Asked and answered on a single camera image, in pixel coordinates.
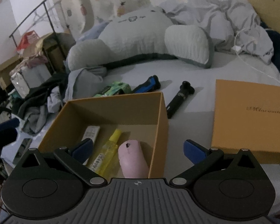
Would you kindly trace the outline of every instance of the curtain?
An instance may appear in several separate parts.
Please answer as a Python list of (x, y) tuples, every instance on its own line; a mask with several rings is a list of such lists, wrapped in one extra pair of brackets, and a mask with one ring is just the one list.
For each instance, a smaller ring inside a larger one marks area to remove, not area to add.
[(112, 20), (125, 13), (148, 6), (149, 0), (53, 0), (60, 23), (65, 31), (70, 30), (77, 40), (94, 24)]

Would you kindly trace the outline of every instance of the pillow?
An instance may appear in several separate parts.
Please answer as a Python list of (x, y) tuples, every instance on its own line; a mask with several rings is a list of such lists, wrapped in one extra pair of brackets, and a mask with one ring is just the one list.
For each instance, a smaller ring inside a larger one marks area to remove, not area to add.
[(172, 21), (160, 8), (149, 7), (114, 19), (99, 39), (111, 50), (109, 62), (122, 66), (139, 59), (150, 59), (152, 55), (154, 58), (167, 55), (164, 36), (171, 25)]
[(108, 69), (145, 59), (174, 59), (164, 42), (166, 29), (173, 25), (159, 8), (144, 8), (110, 22), (98, 39), (74, 45), (68, 54), (71, 71), (104, 65)]
[(103, 21), (100, 24), (94, 25), (90, 30), (82, 34), (77, 42), (82, 42), (84, 40), (90, 39), (97, 39), (108, 24), (109, 21)]
[(108, 61), (110, 61), (110, 49), (99, 39), (77, 43), (69, 50), (67, 55), (70, 71), (102, 65)]
[(172, 25), (166, 29), (165, 45), (169, 54), (180, 60), (210, 68), (214, 44), (209, 35), (197, 25)]

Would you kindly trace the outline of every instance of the yellow bottle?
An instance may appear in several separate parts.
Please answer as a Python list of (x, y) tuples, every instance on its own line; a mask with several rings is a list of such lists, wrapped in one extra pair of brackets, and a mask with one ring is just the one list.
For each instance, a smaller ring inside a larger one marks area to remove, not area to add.
[(103, 175), (106, 168), (108, 167), (111, 159), (114, 157), (118, 149), (118, 139), (121, 135), (121, 130), (116, 129), (109, 140), (103, 145), (100, 154), (93, 161), (90, 170), (93, 172)]

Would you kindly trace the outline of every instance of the smartphone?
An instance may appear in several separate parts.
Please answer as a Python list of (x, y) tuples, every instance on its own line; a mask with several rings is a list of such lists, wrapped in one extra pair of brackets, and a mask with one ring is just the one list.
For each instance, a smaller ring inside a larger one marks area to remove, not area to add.
[(25, 152), (27, 152), (31, 142), (32, 142), (31, 138), (23, 139), (22, 144), (20, 145), (19, 150), (18, 150), (18, 152), (15, 155), (15, 158), (13, 160), (14, 165), (17, 165), (17, 163), (20, 161), (21, 157), (25, 154)]

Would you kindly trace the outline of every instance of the cardboard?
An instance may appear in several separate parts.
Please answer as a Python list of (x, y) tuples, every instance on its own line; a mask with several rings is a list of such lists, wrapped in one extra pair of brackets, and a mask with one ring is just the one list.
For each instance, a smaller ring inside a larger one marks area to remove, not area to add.
[(280, 33), (280, 0), (248, 0), (267, 26)]
[(280, 163), (280, 87), (216, 81), (212, 147), (252, 151), (264, 164)]
[[(65, 33), (57, 33), (57, 36), (64, 54), (67, 55), (69, 49), (75, 43), (74, 38), (71, 35)], [(63, 55), (57, 46), (57, 42), (54, 39), (53, 33), (46, 34), (29, 45), (24, 50), (23, 57), (33, 56), (40, 53), (41, 51), (44, 52), (56, 71), (65, 72), (65, 67), (63, 64), (65, 59), (63, 58)]]
[(10, 58), (9, 60), (0, 64), (0, 87), (5, 90), (10, 84), (9, 73), (18, 65), (22, 60), (18, 55)]
[[(52, 152), (61, 146), (72, 147), (81, 141), (89, 125), (99, 125), (101, 129), (88, 166), (114, 130), (119, 128), (123, 134), (118, 145), (129, 139), (140, 141), (145, 160), (150, 167), (149, 178), (163, 177), (168, 119), (161, 92), (69, 101), (58, 114), (38, 149), (41, 152)], [(104, 177), (123, 177), (118, 155), (113, 158)]]

